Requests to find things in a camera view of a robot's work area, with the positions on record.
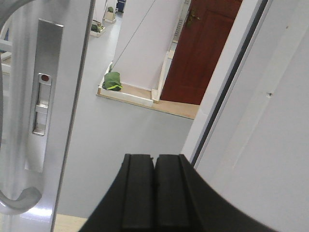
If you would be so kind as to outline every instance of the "gray floor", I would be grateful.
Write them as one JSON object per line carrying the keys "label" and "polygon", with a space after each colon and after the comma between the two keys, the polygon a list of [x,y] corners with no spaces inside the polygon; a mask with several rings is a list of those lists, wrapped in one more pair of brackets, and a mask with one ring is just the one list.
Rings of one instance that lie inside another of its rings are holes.
{"label": "gray floor", "polygon": [[87,218],[108,190],[125,153],[180,153],[192,120],[96,96],[113,59],[121,18],[90,37],[60,194],[60,214]]}

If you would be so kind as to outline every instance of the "glass door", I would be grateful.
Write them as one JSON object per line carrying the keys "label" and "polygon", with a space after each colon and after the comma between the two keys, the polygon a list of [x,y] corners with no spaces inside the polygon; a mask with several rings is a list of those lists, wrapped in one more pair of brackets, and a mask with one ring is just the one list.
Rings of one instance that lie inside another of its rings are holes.
{"label": "glass door", "polygon": [[53,230],[94,0],[0,0],[0,232]]}

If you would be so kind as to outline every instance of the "white wall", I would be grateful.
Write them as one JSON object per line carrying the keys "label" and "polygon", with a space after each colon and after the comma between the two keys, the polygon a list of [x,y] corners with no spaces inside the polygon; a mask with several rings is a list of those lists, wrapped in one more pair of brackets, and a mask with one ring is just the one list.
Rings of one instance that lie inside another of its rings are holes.
{"label": "white wall", "polygon": [[95,10],[93,12],[93,19],[99,22],[103,21],[105,14],[105,3],[107,0],[96,0]]}
{"label": "white wall", "polygon": [[[114,61],[118,60],[154,0],[128,0]],[[126,84],[156,88],[163,59],[169,50],[182,0],[156,0],[113,71]]]}
{"label": "white wall", "polygon": [[308,20],[308,1],[272,2],[197,167],[280,232],[309,228]]}

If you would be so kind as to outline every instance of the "wooden threshold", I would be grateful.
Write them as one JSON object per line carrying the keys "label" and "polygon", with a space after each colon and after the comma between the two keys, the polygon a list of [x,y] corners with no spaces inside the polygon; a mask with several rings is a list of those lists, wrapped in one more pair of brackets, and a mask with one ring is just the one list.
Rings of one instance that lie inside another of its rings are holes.
{"label": "wooden threshold", "polygon": [[122,84],[123,88],[121,91],[105,90],[101,88],[103,81],[104,79],[100,83],[97,92],[97,95],[100,97],[105,97],[120,102],[126,102],[129,104],[190,119],[194,119],[196,117],[197,111],[199,109],[199,105],[180,102],[160,100],[158,103],[156,103],[151,99],[151,91],[126,84]]}
{"label": "wooden threshold", "polygon": [[101,32],[90,31],[90,35],[98,38],[98,37],[100,37],[101,35],[103,35],[104,32],[105,32],[105,28],[103,28],[103,29],[101,30]]}
{"label": "wooden threshold", "polygon": [[54,232],[77,232],[86,221],[86,218],[57,214]]}
{"label": "wooden threshold", "polygon": [[2,67],[2,72],[3,73],[11,73],[11,53],[10,52],[5,52],[5,53],[0,53],[1,55],[1,67]]}

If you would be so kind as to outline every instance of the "green cloth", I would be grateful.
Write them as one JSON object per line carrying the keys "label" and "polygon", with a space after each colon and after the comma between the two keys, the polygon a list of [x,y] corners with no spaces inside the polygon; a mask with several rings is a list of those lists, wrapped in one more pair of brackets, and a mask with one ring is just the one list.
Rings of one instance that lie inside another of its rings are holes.
{"label": "green cloth", "polygon": [[98,32],[98,26],[96,24],[92,24],[91,30],[94,31],[94,32]]}
{"label": "green cloth", "polygon": [[122,86],[120,82],[120,73],[109,72],[104,75],[104,82],[102,88],[113,91],[120,91]]}

